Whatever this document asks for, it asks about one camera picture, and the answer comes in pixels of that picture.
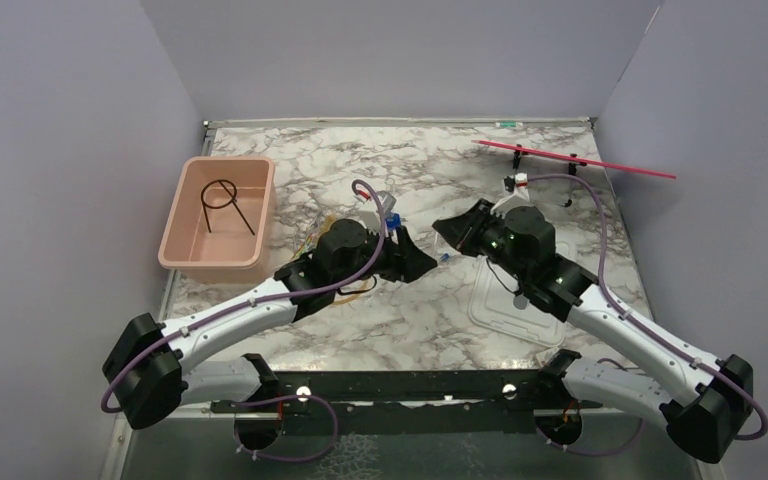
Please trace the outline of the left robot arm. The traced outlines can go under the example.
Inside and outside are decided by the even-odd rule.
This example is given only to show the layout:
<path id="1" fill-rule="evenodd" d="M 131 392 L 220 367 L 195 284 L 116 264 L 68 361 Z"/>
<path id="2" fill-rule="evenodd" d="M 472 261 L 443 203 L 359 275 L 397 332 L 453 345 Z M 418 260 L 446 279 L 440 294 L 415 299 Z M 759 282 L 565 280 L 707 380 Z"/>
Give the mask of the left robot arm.
<path id="1" fill-rule="evenodd" d="M 124 414 L 135 430 L 152 426 L 203 390 L 192 376 L 213 355 L 323 310 L 348 284 L 369 277 L 411 283 L 437 265 L 404 226 L 389 236 L 338 220 L 314 247 L 242 295 L 181 319 L 130 319 L 102 364 L 108 387 L 100 407 Z"/>

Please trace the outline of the clear plastic lid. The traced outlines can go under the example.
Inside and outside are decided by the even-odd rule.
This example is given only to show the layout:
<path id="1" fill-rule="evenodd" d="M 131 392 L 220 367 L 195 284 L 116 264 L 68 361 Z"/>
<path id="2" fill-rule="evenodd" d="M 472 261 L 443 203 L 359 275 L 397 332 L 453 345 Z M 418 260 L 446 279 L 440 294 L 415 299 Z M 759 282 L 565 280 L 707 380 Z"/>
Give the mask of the clear plastic lid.
<path id="1" fill-rule="evenodd" d="M 545 347 L 559 346 L 565 325 L 515 296 L 516 280 L 480 256 L 468 315 L 476 325 Z"/>

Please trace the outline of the black wire ring stand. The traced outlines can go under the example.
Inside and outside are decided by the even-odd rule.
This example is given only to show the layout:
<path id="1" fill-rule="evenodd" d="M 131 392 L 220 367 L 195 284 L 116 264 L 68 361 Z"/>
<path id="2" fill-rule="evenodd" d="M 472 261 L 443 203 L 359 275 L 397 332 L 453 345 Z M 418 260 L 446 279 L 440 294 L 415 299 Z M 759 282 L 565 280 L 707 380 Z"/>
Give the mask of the black wire ring stand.
<path id="1" fill-rule="evenodd" d="M 208 192 L 213 187 L 218 187 L 225 192 L 227 199 L 223 203 L 216 204 L 208 201 L 208 198 L 207 198 Z M 213 232 L 211 218 L 208 211 L 221 210 L 226 207 L 232 206 L 234 210 L 237 212 L 238 216 L 242 220 L 247 230 L 249 231 L 249 233 L 252 236 L 255 236 L 257 234 L 257 232 L 255 231 L 255 229 L 253 228 L 253 226 L 251 225 L 251 223 L 249 222 L 246 215 L 243 213 L 242 209 L 238 204 L 238 200 L 237 200 L 238 192 L 239 192 L 239 189 L 237 185 L 228 179 L 216 179 L 204 185 L 204 187 L 200 192 L 200 203 L 201 203 L 201 208 L 202 208 L 202 212 L 205 220 L 205 226 L 208 233 Z"/>

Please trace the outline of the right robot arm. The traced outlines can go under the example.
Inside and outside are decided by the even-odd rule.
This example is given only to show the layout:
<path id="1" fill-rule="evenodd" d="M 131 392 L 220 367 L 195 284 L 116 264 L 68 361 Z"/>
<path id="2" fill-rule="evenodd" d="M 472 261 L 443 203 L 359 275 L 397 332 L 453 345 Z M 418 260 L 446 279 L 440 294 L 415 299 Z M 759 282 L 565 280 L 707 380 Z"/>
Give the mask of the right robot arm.
<path id="1" fill-rule="evenodd" d="M 481 199 L 432 227 L 459 253 L 482 256 L 512 276 L 530 305 L 600 338 L 642 371 L 563 354 L 538 378 L 539 398 L 552 407 L 575 398 L 624 411 L 664 429 L 692 457 L 720 462 L 756 409 L 751 364 L 699 349 L 623 306 L 595 274 L 557 252 L 555 228 L 538 208 L 499 216 L 492 207 Z"/>

